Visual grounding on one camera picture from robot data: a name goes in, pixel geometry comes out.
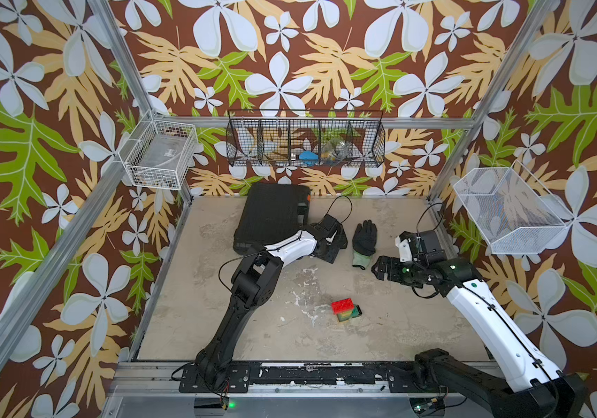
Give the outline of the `red lego brick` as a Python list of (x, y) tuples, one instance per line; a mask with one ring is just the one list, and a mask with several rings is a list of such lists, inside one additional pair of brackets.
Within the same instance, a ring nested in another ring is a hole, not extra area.
[(356, 308), (351, 298), (334, 301), (331, 303), (331, 310), (335, 315), (350, 315)]

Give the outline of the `dark green lego brick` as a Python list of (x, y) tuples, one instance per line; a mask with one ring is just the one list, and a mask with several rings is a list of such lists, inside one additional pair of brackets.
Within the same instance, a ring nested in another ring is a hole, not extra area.
[(359, 305), (356, 305), (352, 310), (346, 311), (343, 313), (344, 320), (350, 320), (353, 318), (358, 318), (362, 315), (362, 311)]

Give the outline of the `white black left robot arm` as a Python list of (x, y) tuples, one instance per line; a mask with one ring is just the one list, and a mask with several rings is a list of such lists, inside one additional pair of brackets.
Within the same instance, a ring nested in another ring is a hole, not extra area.
[(283, 268), (305, 257), (332, 264), (347, 244), (342, 223), (326, 214), (284, 240), (253, 247), (241, 258), (231, 278), (230, 302), (223, 320), (195, 358), (198, 375), (207, 388), (216, 392), (225, 389), (240, 335), (254, 311), (272, 297)]

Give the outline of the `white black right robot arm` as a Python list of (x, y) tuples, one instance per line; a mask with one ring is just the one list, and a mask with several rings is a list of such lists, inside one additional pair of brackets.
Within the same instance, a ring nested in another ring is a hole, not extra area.
[(434, 348), (415, 356), (418, 388), (445, 388), (463, 395), (494, 417), (577, 417), (588, 390), (580, 376), (565, 374), (528, 339), (491, 293), (470, 261), (449, 259), (433, 232), (404, 232), (396, 257), (380, 256), (372, 266), (378, 280), (414, 291), (432, 287), (468, 321), (498, 364), (501, 377)]

